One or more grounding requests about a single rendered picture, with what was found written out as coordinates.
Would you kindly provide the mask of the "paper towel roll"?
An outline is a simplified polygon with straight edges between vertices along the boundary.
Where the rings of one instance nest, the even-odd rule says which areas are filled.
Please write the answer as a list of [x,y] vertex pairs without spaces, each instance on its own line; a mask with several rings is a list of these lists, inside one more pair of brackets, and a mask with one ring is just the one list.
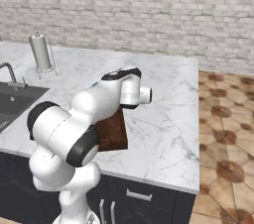
[[46,38],[37,32],[29,38],[32,52],[36,61],[37,68],[47,70],[51,68]]

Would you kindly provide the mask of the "dark drawer front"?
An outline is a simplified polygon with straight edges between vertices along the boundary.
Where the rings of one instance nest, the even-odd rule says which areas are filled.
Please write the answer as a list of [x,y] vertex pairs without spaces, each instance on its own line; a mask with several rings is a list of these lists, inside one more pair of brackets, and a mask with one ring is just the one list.
[[[106,177],[106,185],[108,195],[112,201],[151,206],[167,211],[173,211],[175,208],[177,196],[175,190],[109,175]],[[146,195],[153,194],[153,198],[151,201],[145,201],[128,197],[126,196],[127,188],[133,192]]]

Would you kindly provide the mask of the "dark cupboard door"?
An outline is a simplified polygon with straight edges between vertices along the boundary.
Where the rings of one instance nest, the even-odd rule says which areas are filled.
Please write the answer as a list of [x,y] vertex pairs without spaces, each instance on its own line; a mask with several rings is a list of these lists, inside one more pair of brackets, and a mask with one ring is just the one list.
[[96,214],[100,221],[100,212],[99,212],[99,203],[101,198],[104,199],[104,216],[105,216],[105,224],[107,224],[107,213],[106,213],[106,194],[104,183],[100,182],[95,188],[93,188],[87,194],[87,201],[89,203],[90,209]]
[[172,224],[171,211],[151,206],[115,202],[116,224]]

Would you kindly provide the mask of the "dark grey sink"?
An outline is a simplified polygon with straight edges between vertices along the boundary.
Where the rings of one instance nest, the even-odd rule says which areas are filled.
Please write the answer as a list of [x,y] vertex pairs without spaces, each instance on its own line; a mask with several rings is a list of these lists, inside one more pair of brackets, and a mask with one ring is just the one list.
[[15,90],[7,82],[0,82],[0,134],[47,91],[38,86]]

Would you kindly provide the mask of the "silver tap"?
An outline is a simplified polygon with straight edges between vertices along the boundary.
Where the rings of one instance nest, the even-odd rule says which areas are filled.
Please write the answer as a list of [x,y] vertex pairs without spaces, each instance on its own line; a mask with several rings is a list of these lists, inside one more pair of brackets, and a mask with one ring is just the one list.
[[9,62],[3,62],[0,64],[0,68],[7,67],[8,71],[11,76],[11,81],[8,83],[9,86],[13,87],[15,91],[18,91],[21,88],[26,89],[28,87],[28,84],[23,82],[18,82],[14,73],[14,70],[12,68],[12,65]]

